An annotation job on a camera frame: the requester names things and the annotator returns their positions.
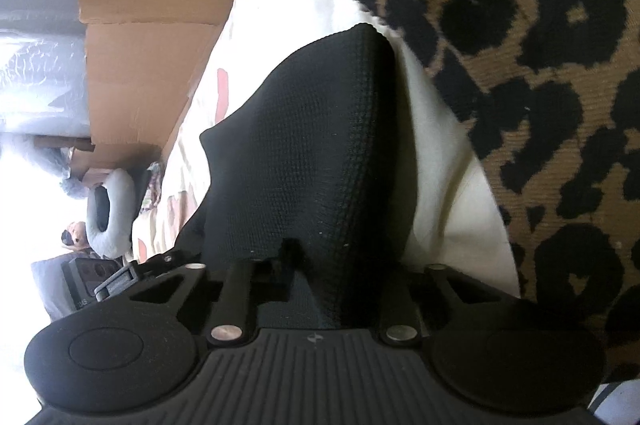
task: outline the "black electronic device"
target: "black electronic device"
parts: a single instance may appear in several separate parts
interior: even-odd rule
[[[122,268],[28,346],[30,424],[599,423],[596,338],[441,265],[390,271],[369,328],[259,328],[260,304],[289,299],[283,250],[228,271],[176,249]]]
[[[96,302],[95,289],[120,269],[113,259],[76,257],[62,265],[66,285],[76,309]]]

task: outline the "leopard print fabric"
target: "leopard print fabric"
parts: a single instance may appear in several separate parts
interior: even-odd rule
[[[467,131],[522,296],[640,373],[640,0],[358,0]]]

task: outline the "plastic wrap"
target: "plastic wrap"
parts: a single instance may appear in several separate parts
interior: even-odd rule
[[[0,131],[89,136],[78,0],[0,0]]]

